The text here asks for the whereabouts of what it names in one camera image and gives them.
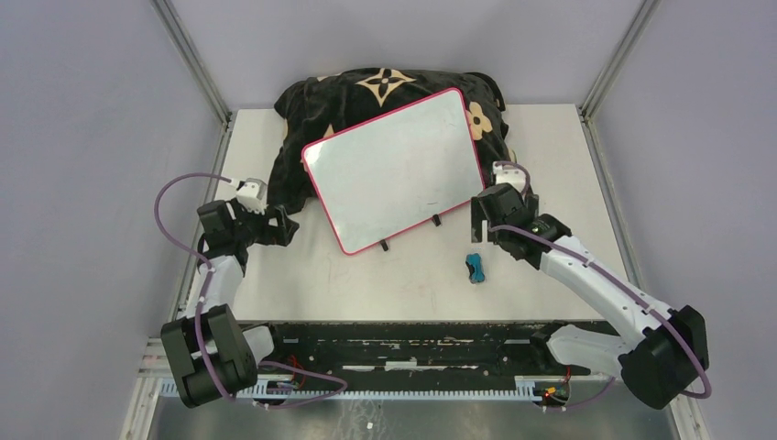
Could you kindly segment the blue whiteboard eraser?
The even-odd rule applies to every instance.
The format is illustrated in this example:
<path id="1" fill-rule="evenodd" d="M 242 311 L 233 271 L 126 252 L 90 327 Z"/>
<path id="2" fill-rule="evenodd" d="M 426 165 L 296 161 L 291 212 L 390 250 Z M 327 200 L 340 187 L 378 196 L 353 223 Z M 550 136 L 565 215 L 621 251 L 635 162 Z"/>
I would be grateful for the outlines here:
<path id="1" fill-rule="evenodd" d="M 465 265 L 468 269 L 468 279 L 471 283 L 478 284 L 486 280 L 483 260 L 479 253 L 468 254 L 465 257 Z"/>

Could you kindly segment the pink framed whiteboard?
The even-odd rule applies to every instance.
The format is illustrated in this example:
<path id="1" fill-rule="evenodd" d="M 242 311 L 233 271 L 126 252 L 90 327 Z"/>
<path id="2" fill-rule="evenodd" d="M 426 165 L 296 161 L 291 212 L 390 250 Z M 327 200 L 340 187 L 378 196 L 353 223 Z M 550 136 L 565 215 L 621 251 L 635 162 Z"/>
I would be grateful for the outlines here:
<path id="1" fill-rule="evenodd" d="M 468 203 L 485 187 L 456 88 L 312 142 L 301 161 L 348 256 Z"/>

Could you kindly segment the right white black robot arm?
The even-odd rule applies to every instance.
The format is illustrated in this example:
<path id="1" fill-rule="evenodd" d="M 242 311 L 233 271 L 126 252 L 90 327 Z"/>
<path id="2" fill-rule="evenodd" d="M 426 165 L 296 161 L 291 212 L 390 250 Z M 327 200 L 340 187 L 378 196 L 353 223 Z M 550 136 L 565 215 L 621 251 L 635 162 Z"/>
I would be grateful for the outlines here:
<path id="1" fill-rule="evenodd" d="M 690 305 L 673 308 L 615 275 L 550 214 L 510 183 L 499 183 L 472 198 L 475 242 L 487 240 L 517 261 L 560 282 L 614 329 L 607 335 L 574 324 L 552 324 L 530 352 L 532 366 L 553 373 L 579 366 L 621 380 L 643 404 L 665 408 L 683 395 L 712 394 L 706 321 Z"/>

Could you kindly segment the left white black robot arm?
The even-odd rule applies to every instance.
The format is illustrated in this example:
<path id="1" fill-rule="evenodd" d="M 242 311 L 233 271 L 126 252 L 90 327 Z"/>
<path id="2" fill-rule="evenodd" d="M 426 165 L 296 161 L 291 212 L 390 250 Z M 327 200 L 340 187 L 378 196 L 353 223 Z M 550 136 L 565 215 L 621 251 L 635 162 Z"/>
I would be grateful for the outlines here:
<path id="1" fill-rule="evenodd" d="M 257 382 L 257 365 L 282 370 L 289 350 L 267 327 L 243 329 L 231 310 L 254 245 L 286 247 L 299 225 L 282 206 L 263 214 L 237 200 L 198 208 L 203 228 L 196 249 L 199 293 L 192 307 L 161 328 L 161 342 L 182 402 L 189 408 L 233 398 Z"/>

